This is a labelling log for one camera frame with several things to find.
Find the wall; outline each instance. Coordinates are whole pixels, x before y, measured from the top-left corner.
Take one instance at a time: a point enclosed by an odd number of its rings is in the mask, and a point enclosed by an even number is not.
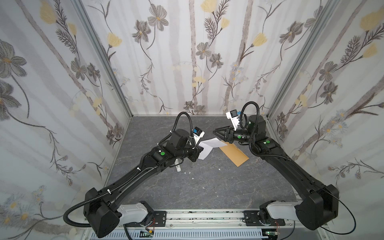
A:
[[[326,1],[83,0],[134,114],[266,115]]]
[[[355,215],[356,231],[336,239],[382,238],[383,7],[378,0],[341,1],[270,118],[290,156],[337,186]],[[353,220],[339,204],[329,224],[348,232]]]
[[[103,186],[128,118],[69,1],[1,1],[0,23],[1,237],[78,239],[61,216]]]

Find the black cable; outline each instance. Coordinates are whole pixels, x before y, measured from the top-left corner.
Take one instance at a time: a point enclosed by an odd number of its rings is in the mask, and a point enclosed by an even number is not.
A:
[[[126,225],[127,225],[127,224],[123,224],[125,234],[127,235],[127,237],[128,237],[129,240],[133,240],[133,239],[130,237],[129,233],[128,233],[128,229],[127,229],[127,226],[126,226]]]
[[[174,164],[174,165],[171,165],[171,166],[169,166],[169,167],[176,167],[176,166],[179,166],[179,165],[181,165],[183,162],[184,162],[184,158],[181,160],[181,162],[180,162],[179,164]]]
[[[286,236],[285,238],[282,238],[282,239],[280,239],[280,240],[286,239],[286,238],[288,238],[289,236],[291,236],[291,235],[293,234],[293,231],[295,230],[295,225],[296,225],[295,223],[296,223],[296,222],[293,221],[293,229],[292,229],[291,233],[290,233],[288,236]]]
[[[177,117],[176,117],[176,120],[175,120],[175,123],[173,124],[173,128],[172,128],[172,131],[165,137],[163,138],[157,145],[161,145],[162,142],[164,142],[165,140],[167,140],[171,135],[172,135],[172,132],[176,130],[176,126],[177,126],[177,123],[179,121],[179,118],[181,117],[181,115],[186,115],[188,120],[189,120],[189,126],[190,126],[190,136],[191,136],[191,139],[192,139],[192,142],[193,142],[193,145],[192,147],[195,147],[196,146],[196,143],[195,143],[195,138],[193,137],[193,126],[192,126],[192,120],[191,120],[191,117],[189,116],[189,114],[187,112],[180,112]]]
[[[144,154],[141,159],[140,159],[140,163],[139,163],[139,166],[138,168],[142,168],[143,164],[144,164],[144,158],[148,155],[148,153]],[[136,175],[140,172],[139,169],[135,169],[135,171],[132,173],[132,175],[129,177],[128,180],[126,180],[125,182],[123,182],[122,184],[114,187],[113,189],[110,189],[110,193],[114,192],[116,189],[119,189],[121,187],[123,187],[124,185],[126,185],[127,183],[129,183],[132,179],[134,179],[136,177]],[[66,224],[69,224],[71,226],[74,226],[74,227],[91,227],[90,224],[88,223],[78,223],[78,222],[74,222],[72,221],[71,219],[69,219],[68,215],[73,212],[75,209],[78,209],[79,207],[82,207],[86,204],[89,204],[89,203],[92,203],[92,202],[95,202],[95,201],[98,201],[100,200],[102,197],[110,194],[109,192],[105,192],[105,193],[102,193],[102,194],[99,194],[93,198],[90,198],[88,200],[85,200],[81,203],[78,203],[76,204],[75,206],[72,206],[70,207],[64,214],[63,214],[63,220]]]
[[[354,227],[353,227],[353,229],[351,230],[351,231],[349,231],[349,232],[346,232],[346,233],[337,233],[337,232],[333,232],[333,231],[331,231],[331,230],[328,230],[328,229],[326,229],[326,228],[323,228],[322,226],[320,226],[322,229],[324,229],[324,230],[326,230],[326,231],[328,231],[328,232],[331,232],[331,233],[334,233],[334,234],[338,234],[338,235],[347,235],[347,234],[350,234],[350,233],[352,233],[355,229],[356,229],[356,219],[355,219],[355,216],[352,214],[352,212],[351,212],[351,210],[340,200],[340,199],[338,199],[337,197],[335,197],[334,195],[332,195],[331,193],[329,193],[328,191],[325,191],[326,193],[328,193],[329,195],[331,195],[332,197],[334,197],[334,198],[336,198],[341,204],[343,204],[344,205],[344,207],[349,211],[349,213],[351,214],[351,216],[352,216],[352,218],[353,218],[353,222],[354,222]]]

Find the gray marble surface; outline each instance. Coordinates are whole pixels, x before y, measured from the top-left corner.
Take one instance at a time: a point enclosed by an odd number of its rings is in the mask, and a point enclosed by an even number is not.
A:
[[[175,118],[133,117],[108,184],[135,167],[140,157],[169,133]],[[231,124],[225,116],[194,116],[192,123],[205,131],[201,141],[216,137],[212,133],[215,128]],[[189,131],[185,116],[177,128]],[[214,148],[204,160],[193,163],[185,159],[181,172],[168,168],[150,178],[122,204],[145,200],[154,209],[244,209],[258,208],[269,200],[296,200],[291,185],[276,169],[253,156],[247,146],[239,148],[250,158],[240,167]]]

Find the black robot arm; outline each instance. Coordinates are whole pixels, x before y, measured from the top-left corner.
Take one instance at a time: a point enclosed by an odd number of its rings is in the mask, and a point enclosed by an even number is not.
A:
[[[270,224],[277,218],[299,220],[308,229],[315,230],[336,218],[339,197],[337,188],[333,185],[325,186],[291,160],[275,140],[266,136],[266,123],[262,117],[252,115],[246,121],[243,129],[234,130],[227,126],[217,128],[213,133],[226,142],[238,141],[241,145],[248,145],[251,153],[276,168],[303,200],[291,204],[277,201],[262,204],[259,220],[263,224]]]

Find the flower pattern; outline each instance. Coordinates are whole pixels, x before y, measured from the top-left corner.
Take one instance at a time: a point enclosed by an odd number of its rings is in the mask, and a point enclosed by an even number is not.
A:
[[[321,74],[319,77],[320,81],[325,81],[329,82],[332,80],[332,74],[333,72],[336,71],[337,64],[333,64],[333,61],[329,61],[324,65],[324,69],[320,69],[319,73]]]
[[[195,104],[192,101],[186,101],[184,109],[188,111],[189,109],[193,109],[194,106]]]
[[[136,20],[135,29],[137,30],[137,33],[132,34],[132,37],[135,38],[135,42],[139,43],[141,39],[148,42],[148,34],[151,33],[148,23]]]
[[[285,135],[288,133],[288,129],[285,125],[281,125],[279,127],[279,134],[281,135],[281,138],[285,138]]]
[[[123,132],[123,129],[122,129],[122,127],[119,125],[119,123],[117,122],[117,123],[116,123],[116,126],[115,126],[115,128],[114,128],[115,137],[121,137],[121,136],[122,136],[122,132]]]
[[[204,59],[205,57],[209,57],[211,55],[211,51],[207,50],[209,48],[208,42],[199,43],[197,45],[198,51],[196,52],[197,56],[200,56],[200,59]]]
[[[109,144],[112,145],[112,143],[114,142],[113,141],[113,138],[115,137],[115,133],[113,132],[113,130],[108,130],[107,132],[107,139],[109,140]]]
[[[153,15],[148,17],[148,23],[151,26],[157,26],[160,31],[164,30],[164,26],[168,26],[168,21],[164,19],[167,16],[167,11],[161,6],[157,7],[151,3],[151,7],[149,8],[149,12]]]
[[[206,113],[206,110],[205,110],[205,106],[203,105],[197,105],[196,107],[195,107],[195,113],[196,114],[204,114],[204,113]]]
[[[19,101],[11,96],[13,87],[11,84],[0,80],[0,121],[9,119],[8,108],[18,108]]]
[[[221,56],[220,54],[212,54],[211,58],[209,59],[210,62],[212,62],[212,65],[211,65],[211,68],[213,68],[214,66],[217,66],[218,68],[221,68],[221,66],[224,64],[223,62],[220,61],[221,60]]]
[[[26,76],[25,70],[20,67],[26,64],[22,57],[15,56],[13,46],[0,40],[0,78],[8,78],[14,72],[19,77]]]
[[[85,74],[87,73],[87,68],[83,65],[80,66],[80,62],[77,58],[74,58],[74,61],[71,62],[72,71],[76,72],[76,78],[81,80],[85,79]]]
[[[293,24],[287,28],[288,29],[288,32],[286,34],[281,34],[280,35],[280,43],[283,43],[285,42],[286,40],[288,40],[288,42],[293,42],[293,39],[295,38],[296,35],[299,35],[301,34],[301,32],[303,31],[303,24],[304,23],[301,23],[301,22],[293,22]]]
[[[321,98],[325,98],[324,104],[333,102],[332,94],[336,94],[337,88],[338,85],[335,85],[333,82],[324,86],[324,92],[320,95]]]

